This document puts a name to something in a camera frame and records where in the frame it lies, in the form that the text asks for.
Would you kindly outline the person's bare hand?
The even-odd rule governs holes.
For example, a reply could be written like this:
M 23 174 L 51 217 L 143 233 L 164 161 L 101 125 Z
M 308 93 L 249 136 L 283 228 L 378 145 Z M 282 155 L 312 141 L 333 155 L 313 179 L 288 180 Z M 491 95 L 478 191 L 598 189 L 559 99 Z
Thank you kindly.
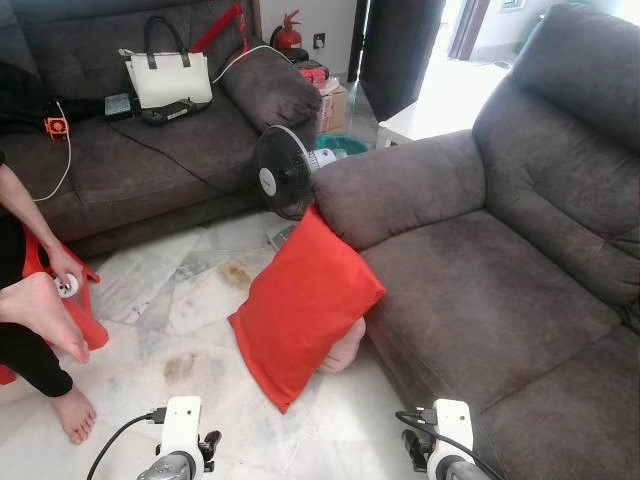
M 47 265 L 59 296 L 64 300 L 78 296 L 90 282 L 88 275 L 84 273 L 82 262 L 61 246 L 47 247 L 45 252 Z

